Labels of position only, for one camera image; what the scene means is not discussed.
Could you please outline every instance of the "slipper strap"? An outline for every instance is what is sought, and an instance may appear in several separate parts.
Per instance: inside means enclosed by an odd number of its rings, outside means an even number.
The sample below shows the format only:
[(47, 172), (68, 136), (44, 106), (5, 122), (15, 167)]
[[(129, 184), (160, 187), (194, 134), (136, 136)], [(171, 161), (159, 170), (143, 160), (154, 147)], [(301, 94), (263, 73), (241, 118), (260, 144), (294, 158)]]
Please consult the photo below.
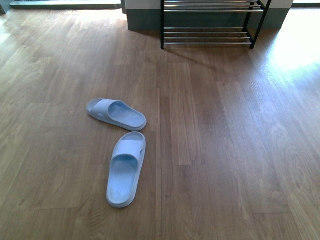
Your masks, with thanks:
[(135, 157), (139, 162), (139, 159), (142, 156), (143, 149), (144, 143), (142, 141), (121, 140), (114, 148), (112, 159), (119, 155), (131, 155)]
[(91, 113), (96, 115), (103, 115), (104, 117), (111, 119), (109, 116), (109, 107), (115, 102), (119, 102), (118, 100), (111, 99), (102, 99), (98, 102), (91, 110)]

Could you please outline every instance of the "wood grain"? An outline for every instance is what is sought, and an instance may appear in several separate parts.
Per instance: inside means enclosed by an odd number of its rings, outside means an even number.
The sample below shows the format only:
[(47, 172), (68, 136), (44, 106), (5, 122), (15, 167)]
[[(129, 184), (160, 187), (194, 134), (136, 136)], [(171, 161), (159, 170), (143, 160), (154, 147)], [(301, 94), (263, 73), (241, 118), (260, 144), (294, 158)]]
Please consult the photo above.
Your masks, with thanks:
[[(0, 239), (320, 239), (318, 22), (291, 9), (254, 50), (161, 50), (121, 9), (1, 15)], [(98, 98), (148, 121), (123, 209), (106, 188), (128, 131), (87, 114)]]
[(302, 239), (291, 213), (255, 214), (254, 220), (259, 239)]

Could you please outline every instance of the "white wall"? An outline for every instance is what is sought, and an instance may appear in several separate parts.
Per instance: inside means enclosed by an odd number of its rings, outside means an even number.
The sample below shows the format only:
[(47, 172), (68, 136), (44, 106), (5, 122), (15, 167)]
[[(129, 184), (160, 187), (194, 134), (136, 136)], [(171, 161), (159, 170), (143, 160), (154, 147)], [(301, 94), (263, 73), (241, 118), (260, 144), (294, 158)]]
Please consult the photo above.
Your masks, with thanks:
[[(290, 9), (294, 0), (273, 0), (271, 8)], [(160, 9), (160, 0), (125, 0), (126, 9)]]

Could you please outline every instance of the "slipper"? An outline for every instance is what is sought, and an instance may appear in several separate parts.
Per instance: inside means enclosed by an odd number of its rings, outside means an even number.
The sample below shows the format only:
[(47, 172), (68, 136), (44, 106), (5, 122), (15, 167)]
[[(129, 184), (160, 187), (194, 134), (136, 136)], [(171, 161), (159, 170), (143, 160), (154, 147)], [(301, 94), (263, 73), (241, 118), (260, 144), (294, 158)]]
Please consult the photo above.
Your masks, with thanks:
[(140, 132), (129, 132), (114, 147), (106, 190), (108, 203), (124, 208), (135, 199), (146, 152), (146, 139)]
[(140, 131), (147, 125), (142, 113), (120, 100), (95, 99), (87, 104), (86, 111), (95, 119), (130, 131)]

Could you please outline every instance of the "shoe rack shelf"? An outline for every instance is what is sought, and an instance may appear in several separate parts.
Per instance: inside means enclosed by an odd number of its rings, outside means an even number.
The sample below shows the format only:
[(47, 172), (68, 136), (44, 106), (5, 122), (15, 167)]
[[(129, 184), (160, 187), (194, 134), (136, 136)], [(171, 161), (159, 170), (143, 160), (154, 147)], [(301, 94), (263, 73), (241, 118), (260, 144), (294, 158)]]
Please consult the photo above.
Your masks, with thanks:
[[(272, 0), (161, 0), (161, 49), (165, 45), (246, 45), (255, 47)], [(188, 19), (192, 13), (245, 14), (243, 27), (173, 27), (166, 23), (170, 13)], [(248, 30), (252, 14), (262, 13), (254, 35)]]

